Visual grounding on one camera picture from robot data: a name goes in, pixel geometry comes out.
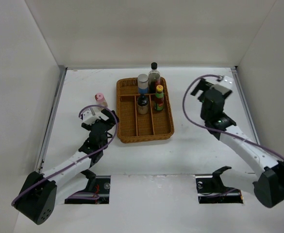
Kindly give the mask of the pink lid spice jar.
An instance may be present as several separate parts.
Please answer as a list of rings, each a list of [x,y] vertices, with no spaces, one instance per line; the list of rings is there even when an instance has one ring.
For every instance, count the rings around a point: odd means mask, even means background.
[[[104,96],[103,93],[97,93],[94,96],[94,98],[96,100],[97,105],[100,105],[100,107],[97,107],[97,109],[99,111],[103,110],[103,108],[101,106],[108,107],[107,101],[106,101],[105,96]]]

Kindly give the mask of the black cap brown spice bottle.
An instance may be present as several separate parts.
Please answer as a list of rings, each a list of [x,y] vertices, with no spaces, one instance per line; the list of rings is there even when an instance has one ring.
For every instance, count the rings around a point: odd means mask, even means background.
[[[141,115],[145,115],[148,113],[149,109],[149,99],[146,95],[140,94],[137,98],[137,112]]]

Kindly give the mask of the yellow cap chili sauce bottle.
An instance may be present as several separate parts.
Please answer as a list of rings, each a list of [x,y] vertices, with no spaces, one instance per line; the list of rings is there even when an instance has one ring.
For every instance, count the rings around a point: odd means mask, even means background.
[[[156,111],[162,111],[163,107],[164,107],[164,87],[162,85],[157,85],[154,96],[154,109]]]

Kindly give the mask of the blue label silver cap jar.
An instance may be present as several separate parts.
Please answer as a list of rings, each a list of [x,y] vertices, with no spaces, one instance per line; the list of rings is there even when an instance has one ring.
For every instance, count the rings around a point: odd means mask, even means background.
[[[139,94],[147,94],[149,91],[148,75],[140,74],[137,77],[137,86]]]

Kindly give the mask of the tall dark sauce bottle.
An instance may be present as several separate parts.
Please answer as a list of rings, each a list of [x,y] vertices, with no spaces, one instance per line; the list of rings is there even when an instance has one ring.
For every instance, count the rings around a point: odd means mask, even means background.
[[[161,82],[161,74],[158,71],[158,64],[156,62],[151,63],[151,71],[148,75],[149,93],[155,93],[157,85]]]

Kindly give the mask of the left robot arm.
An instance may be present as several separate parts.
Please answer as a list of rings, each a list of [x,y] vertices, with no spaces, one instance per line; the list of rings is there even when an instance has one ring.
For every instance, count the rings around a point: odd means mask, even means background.
[[[79,113],[88,138],[69,159],[43,173],[30,173],[11,205],[36,225],[44,223],[57,204],[67,200],[97,200],[91,194],[95,189],[96,174],[90,171],[103,156],[103,151],[115,138],[109,130],[117,128],[115,112],[104,107],[99,114],[87,113],[92,106]]]

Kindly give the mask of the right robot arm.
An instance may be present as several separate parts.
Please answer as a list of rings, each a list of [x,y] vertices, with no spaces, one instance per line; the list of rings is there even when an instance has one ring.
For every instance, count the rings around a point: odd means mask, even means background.
[[[284,201],[284,157],[277,152],[251,141],[224,113],[225,100],[232,94],[233,79],[228,76],[202,75],[189,86],[186,94],[195,96],[202,103],[200,117],[204,124],[193,123],[206,129],[219,142],[232,149],[253,170],[242,173],[230,166],[223,166],[212,173],[208,187],[214,198],[233,189],[254,195],[259,202],[272,208]]]

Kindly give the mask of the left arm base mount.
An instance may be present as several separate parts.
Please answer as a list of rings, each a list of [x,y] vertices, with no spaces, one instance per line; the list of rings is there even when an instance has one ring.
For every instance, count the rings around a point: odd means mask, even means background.
[[[66,198],[64,204],[109,204],[111,176],[97,176],[94,172],[83,171],[87,184],[73,197]]]

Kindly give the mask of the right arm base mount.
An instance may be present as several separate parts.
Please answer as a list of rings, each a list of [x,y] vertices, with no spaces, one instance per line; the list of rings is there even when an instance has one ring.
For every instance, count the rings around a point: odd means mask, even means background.
[[[224,186],[220,175],[231,167],[224,166],[212,174],[196,175],[196,189],[199,204],[243,204],[241,191],[236,188]]]

